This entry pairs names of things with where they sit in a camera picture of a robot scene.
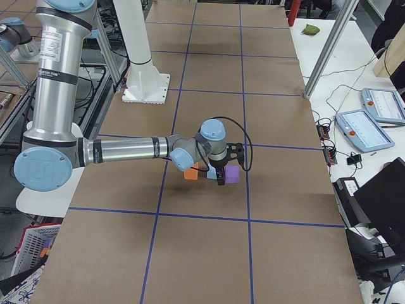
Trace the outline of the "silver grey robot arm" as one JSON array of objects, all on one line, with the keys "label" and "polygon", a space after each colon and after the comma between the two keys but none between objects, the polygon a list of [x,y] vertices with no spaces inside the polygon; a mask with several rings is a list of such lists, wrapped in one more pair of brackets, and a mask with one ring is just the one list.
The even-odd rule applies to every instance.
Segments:
[{"label": "silver grey robot arm", "polygon": [[180,135],[102,141],[74,136],[73,112],[82,43],[96,20],[95,1],[39,1],[42,40],[32,126],[23,135],[14,173],[34,191],[63,186],[75,168],[91,163],[169,158],[180,171],[208,160],[221,178],[230,159],[223,124],[202,123],[191,139]]}]

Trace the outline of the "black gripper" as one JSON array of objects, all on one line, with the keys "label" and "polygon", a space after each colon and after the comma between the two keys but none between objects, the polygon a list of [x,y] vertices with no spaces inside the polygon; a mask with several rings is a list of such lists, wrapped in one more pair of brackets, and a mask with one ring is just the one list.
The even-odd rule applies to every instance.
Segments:
[{"label": "black gripper", "polygon": [[226,158],[222,160],[209,159],[210,165],[216,170],[216,181],[219,186],[225,185],[225,166],[228,163]]}]

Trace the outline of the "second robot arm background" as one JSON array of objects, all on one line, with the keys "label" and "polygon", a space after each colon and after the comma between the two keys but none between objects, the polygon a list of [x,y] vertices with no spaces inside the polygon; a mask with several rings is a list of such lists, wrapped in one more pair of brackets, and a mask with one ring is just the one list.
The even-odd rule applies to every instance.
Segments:
[{"label": "second robot arm background", "polygon": [[11,53],[15,49],[17,58],[23,61],[39,60],[41,44],[34,40],[25,24],[17,17],[1,20],[1,47]]}]

